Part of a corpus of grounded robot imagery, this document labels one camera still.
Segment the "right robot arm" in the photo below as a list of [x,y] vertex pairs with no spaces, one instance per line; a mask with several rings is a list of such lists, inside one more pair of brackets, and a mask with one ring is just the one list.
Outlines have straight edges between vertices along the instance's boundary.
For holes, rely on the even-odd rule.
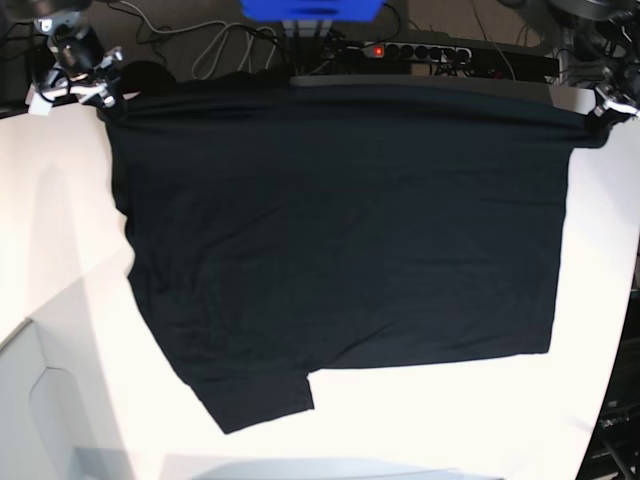
[[[25,99],[29,114],[47,116],[56,104],[66,100],[99,109],[112,109],[122,102],[117,83],[123,51],[119,46],[103,46],[84,18],[90,5],[89,1],[6,4],[7,12],[17,21],[30,23],[27,62],[31,85]],[[34,59],[37,34],[46,38],[44,45],[53,57],[52,66],[44,73],[37,72]]]

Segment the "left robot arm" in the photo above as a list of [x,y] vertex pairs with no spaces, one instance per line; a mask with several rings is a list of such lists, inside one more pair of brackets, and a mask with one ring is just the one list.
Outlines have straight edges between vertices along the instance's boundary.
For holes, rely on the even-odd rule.
[[639,3],[548,1],[561,29],[555,54],[557,85],[594,92],[585,128],[603,139],[612,127],[639,117]]

